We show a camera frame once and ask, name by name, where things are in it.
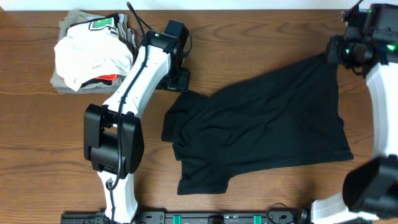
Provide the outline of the black t-shirt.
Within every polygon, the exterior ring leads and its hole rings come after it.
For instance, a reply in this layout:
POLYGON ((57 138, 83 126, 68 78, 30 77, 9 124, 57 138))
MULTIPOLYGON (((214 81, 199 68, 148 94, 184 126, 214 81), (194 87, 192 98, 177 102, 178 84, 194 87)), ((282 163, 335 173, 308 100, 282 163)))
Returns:
POLYGON ((223 194, 240 174, 352 160, 337 72, 319 54, 210 96, 182 93, 161 135, 182 164, 177 193, 223 194))

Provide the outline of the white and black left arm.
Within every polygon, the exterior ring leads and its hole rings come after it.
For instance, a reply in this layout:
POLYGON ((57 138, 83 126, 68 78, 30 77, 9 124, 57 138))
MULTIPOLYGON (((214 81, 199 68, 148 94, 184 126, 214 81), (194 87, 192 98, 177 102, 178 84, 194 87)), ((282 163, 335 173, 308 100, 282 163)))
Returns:
POLYGON ((144 154, 141 118, 155 90, 188 91, 190 71, 182 66, 192 37, 185 24, 170 20, 163 32, 148 30, 121 86, 84 114, 84 157, 104 187, 106 209, 84 223, 133 223, 138 209, 134 173, 144 154))

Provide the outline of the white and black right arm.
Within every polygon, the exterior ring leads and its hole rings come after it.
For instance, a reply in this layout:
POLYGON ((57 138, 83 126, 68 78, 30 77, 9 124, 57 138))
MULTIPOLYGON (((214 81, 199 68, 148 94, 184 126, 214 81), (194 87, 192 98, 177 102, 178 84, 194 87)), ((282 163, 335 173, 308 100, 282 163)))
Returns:
POLYGON ((373 107, 372 159, 352 170, 341 192, 312 202, 306 223, 372 223, 397 217, 397 6, 356 3, 342 12, 344 35, 326 48, 328 62, 366 81, 373 107))

